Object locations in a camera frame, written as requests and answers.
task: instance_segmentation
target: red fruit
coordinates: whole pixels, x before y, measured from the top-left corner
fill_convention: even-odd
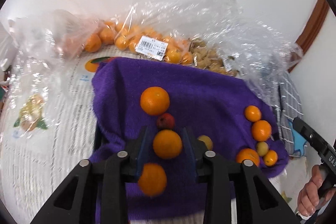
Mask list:
[[[156,120],[156,126],[158,129],[174,129],[175,127],[175,119],[169,113],[163,113]]]

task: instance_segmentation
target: human hand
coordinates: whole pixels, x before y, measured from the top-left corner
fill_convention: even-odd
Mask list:
[[[318,189],[323,183],[322,174],[320,172],[319,165],[314,165],[311,170],[311,179],[305,184],[303,189],[299,192],[297,199],[297,207],[300,214],[303,216],[309,216],[315,213],[316,206],[319,204]],[[325,195],[325,200],[322,203],[322,207],[333,197],[336,192],[336,188],[332,188]]]

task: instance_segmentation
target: gray plaid fabric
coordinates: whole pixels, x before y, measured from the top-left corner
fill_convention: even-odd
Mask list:
[[[285,148],[290,156],[304,156],[303,151],[295,150],[294,135],[291,122],[295,117],[302,118],[302,105],[300,96],[290,78],[289,73],[285,72],[279,81],[280,106],[274,106],[279,126],[279,137],[284,142]]]

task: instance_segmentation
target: brown wooden trim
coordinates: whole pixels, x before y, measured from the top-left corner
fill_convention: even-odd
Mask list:
[[[302,34],[300,34],[296,40],[296,43],[302,48],[303,55],[305,55],[319,34],[328,14],[329,8],[329,4],[326,0],[317,0],[315,8]],[[295,66],[296,65],[291,67],[288,71],[291,72]]]

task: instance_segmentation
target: silver screw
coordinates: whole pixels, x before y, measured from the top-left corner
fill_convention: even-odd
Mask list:
[[[245,166],[248,166],[248,167],[253,166],[253,161],[251,161],[251,160],[244,160],[243,163],[244,163]]]
[[[124,157],[127,157],[128,153],[126,151],[119,151],[117,156],[119,158],[124,158]]]
[[[81,160],[80,162],[79,162],[79,165],[81,166],[81,167],[85,167],[85,166],[88,166],[89,165],[89,160]]]
[[[212,150],[208,150],[205,152],[205,155],[208,157],[208,158],[213,158],[214,156],[216,156],[216,153]]]

